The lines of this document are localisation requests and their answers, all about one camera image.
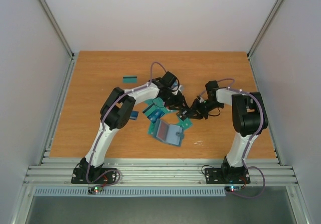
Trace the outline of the black VIP card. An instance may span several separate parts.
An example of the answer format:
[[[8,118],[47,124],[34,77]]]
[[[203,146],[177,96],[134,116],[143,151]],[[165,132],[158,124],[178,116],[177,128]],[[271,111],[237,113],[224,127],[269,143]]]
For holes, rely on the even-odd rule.
[[[189,117],[189,113],[190,113],[190,111],[188,109],[182,109],[176,115],[180,120],[184,121],[185,119],[187,119]]]

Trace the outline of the teal leather card holder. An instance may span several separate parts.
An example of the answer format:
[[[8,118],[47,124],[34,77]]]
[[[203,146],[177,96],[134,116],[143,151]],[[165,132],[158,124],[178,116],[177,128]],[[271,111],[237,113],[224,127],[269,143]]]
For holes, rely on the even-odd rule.
[[[162,141],[160,139],[158,139],[156,137],[156,134],[157,134],[157,130],[158,130],[158,126],[159,126],[159,123],[163,121],[161,119],[158,119],[155,123],[155,130],[154,130],[154,134],[152,135],[155,139],[157,139],[158,141],[161,141],[165,144],[168,144],[168,145],[172,145],[172,146],[177,146],[177,147],[180,147],[181,144],[182,144],[182,141],[185,137],[185,134],[184,134],[184,129],[178,125],[174,125],[174,124],[167,124],[169,125],[169,130],[168,130],[168,134],[167,134],[167,138],[165,141]]]

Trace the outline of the teal card with signature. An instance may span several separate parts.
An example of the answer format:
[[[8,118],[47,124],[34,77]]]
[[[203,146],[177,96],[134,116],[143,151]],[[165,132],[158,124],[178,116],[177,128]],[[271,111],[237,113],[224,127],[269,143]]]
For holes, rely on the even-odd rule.
[[[154,134],[154,130],[155,130],[155,123],[150,123],[147,133],[152,136]]]

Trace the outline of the red card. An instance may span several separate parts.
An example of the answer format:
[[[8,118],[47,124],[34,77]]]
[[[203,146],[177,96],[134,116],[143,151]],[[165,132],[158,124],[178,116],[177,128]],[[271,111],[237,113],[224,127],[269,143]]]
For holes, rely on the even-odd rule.
[[[166,122],[161,121],[158,126],[156,137],[162,141],[165,141],[167,138],[169,130],[169,125]]]

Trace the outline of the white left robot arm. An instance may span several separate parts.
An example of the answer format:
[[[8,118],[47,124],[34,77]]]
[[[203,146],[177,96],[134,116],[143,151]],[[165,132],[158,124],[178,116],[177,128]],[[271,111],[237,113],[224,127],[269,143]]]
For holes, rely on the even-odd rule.
[[[114,88],[100,110],[100,127],[95,141],[79,165],[85,168],[83,177],[88,182],[95,183],[100,179],[105,154],[116,133],[128,123],[135,105],[161,98],[168,109],[181,110],[186,106],[180,88],[172,89],[175,83],[179,83],[179,80],[168,71],[163,77],[152,79],[136,88]]]

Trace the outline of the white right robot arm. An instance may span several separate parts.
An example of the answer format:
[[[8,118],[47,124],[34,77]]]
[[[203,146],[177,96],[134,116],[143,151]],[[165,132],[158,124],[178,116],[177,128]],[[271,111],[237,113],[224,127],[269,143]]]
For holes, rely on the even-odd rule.
[[[231,149],[221,165],[221,176],[227,182],[245,177],[249,150],[256,138],[268,127],[268,118],[259,92],[245,92],[230,86],[220,87],[217,81],[206,84],[207,100],[198,96],[191,109],[194,118],[207,119],[210,112],[225,105],[232,107],[232,124],[236,132]]]

